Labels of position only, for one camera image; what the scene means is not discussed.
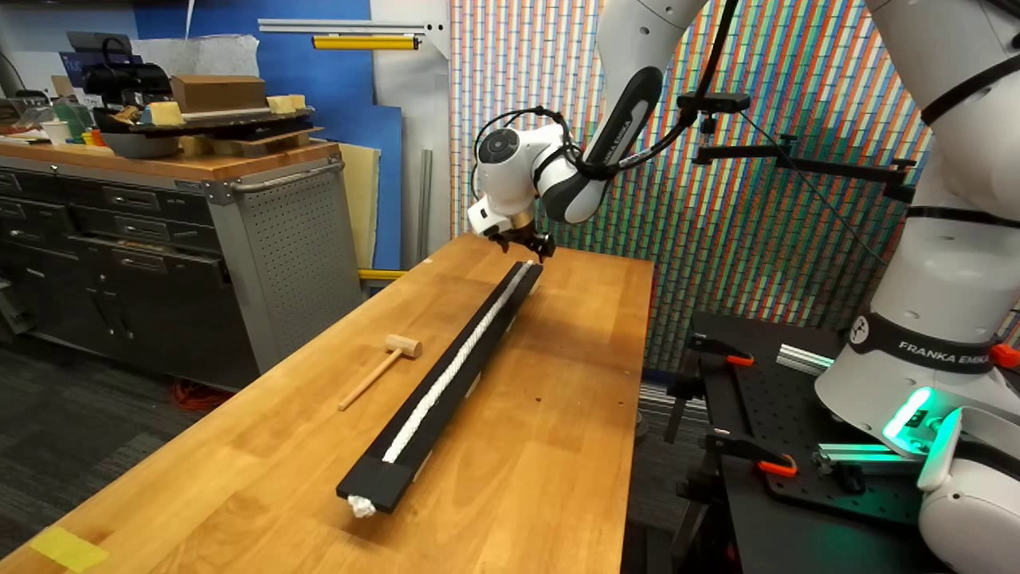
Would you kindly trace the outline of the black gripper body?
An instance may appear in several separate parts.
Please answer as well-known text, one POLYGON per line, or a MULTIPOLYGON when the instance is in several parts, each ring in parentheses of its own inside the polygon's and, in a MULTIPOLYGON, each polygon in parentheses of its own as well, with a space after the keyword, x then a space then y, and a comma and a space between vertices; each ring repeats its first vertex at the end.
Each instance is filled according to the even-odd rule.
POLYGON ((513 242, 516 246, 543 246, 543 229, 535 228, 535 220, 526 220, 522 228, 516 228, 513 220, 510 220, 510 229, 508 234, 490 234, 490 239, 508 252, 513 242))

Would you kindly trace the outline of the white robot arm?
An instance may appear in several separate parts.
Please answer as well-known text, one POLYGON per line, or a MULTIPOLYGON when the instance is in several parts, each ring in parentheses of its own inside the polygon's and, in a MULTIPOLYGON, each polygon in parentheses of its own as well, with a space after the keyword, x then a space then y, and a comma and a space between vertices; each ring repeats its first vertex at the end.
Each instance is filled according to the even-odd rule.
MULTIPOLYGON (((477 131, 475 234, 552 256, 534 222, 585 222, 663 92, 679 36, 707 0, 608 0, 597 51, 608 114, 579 148, 543 110, 477 131)), ((894 67, 930 131, 930 158, 900 246, 855 316, 815 399, 846 424, 923 465, 917 529, 958 574, 1020 574, 1020 392, 996 365, 998 329, 1020 296, 1020 3, 867 0, 894 67)))

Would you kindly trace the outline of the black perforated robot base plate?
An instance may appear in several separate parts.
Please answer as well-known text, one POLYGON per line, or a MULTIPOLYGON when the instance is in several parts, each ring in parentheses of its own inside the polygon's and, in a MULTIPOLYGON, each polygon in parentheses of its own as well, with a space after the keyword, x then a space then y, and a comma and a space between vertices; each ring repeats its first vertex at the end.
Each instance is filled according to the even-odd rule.
POLYGON ((831 358, 835 333, 711 314, 696 316, 692 333, 756 358, 756 368, 738 369, 689 349, 711 427, 773 444, 801 465, 794 480, 767 480, 748 461, 717 457, 743 574, 949 574, 916 525, 909 463, 841 468, 819 453, 822 444, 872 448, 872 437, 839 424, 815 399, 813 374, 781 368, 777 358, 785 344, 831 358))

